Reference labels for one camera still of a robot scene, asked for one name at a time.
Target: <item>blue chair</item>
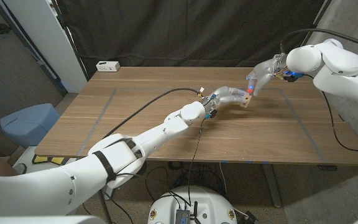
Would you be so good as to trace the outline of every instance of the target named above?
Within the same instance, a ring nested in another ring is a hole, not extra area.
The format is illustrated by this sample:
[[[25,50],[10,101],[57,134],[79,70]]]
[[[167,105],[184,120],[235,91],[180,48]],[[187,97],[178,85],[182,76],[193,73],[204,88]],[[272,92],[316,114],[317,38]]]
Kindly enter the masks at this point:
[[[59,119],[52,104],[35,105],[0,119],[3,133],[18,145],[37,146]]]

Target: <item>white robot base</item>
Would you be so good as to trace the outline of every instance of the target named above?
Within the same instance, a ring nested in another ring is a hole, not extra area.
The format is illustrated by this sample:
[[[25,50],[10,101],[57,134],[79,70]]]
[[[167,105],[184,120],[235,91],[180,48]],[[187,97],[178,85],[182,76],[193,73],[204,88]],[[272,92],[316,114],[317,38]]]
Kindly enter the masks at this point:
[[[188,201],[187,186],[177,187],[171,190],[171,192]],[[233,206],[215,191],[206,187],[191,185],[190,198],[191,207],[187,205],[185,208],[185,202],[181,198],[176,197],[175,199],[169,192],[163,194],[151,206],[147,223],[237,223]]]

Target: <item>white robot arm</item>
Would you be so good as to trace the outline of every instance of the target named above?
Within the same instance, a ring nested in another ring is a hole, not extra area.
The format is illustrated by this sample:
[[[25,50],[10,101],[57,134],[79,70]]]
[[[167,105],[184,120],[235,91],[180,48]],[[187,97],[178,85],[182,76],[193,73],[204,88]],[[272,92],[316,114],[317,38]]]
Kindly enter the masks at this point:
[[[0,217],[65,215],[106,184],[121,186],[165,142],[182,135],[196,120],[213,117],[222,103],[247,104],[248,93],[223,86],[208,97],[185,105],[165,121],[136,137],[113,134],[102,139],[88,156],[54,169],[0,177]]]
[[[308,73],[317,70],[322,63],[324,65],[313,80],[314,85],[321,91],[358,101],[358,55],[344,50],[335,39],[298,47],[288,55],[275,55],[273,59],[258,64],[247,76],[248,92],[257,96],[273,77],[282,78],[279,74],[285,67],[295,73]]]

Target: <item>white power outlet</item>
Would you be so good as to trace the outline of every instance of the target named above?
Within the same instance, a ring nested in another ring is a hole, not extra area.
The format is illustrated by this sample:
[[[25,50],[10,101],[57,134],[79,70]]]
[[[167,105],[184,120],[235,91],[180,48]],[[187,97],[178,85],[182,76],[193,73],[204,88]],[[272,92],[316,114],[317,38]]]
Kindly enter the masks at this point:
[[[119,69],[118,62],[100,61],[96,65],[99,72],[116,72]]]

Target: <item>wooden table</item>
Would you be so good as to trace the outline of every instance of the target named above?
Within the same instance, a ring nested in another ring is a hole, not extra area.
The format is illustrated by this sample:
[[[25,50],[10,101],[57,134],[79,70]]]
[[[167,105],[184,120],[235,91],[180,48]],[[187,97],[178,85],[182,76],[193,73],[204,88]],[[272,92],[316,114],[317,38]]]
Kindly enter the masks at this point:
[[[96,72],[63,113],[35,153],[40,156],[82,157],[108,131],[151,99],[171,88],[220,86],[247,88],[252,68],[121,67]],[[173,111],[198,100],[195,93],[176,91],[151,104],[117,133],[136,136]],[[339,139],[358,148],[358,137],[335,111]],[[201,121],[180,138],[166,143],[149,160],[190,161]],[[203,124],[195,161],[261,164],[358,165],[358,152],[335,140],[326,102],[308,77],[295,83],[275,79],[250,101],[248,108],[221,106]]]

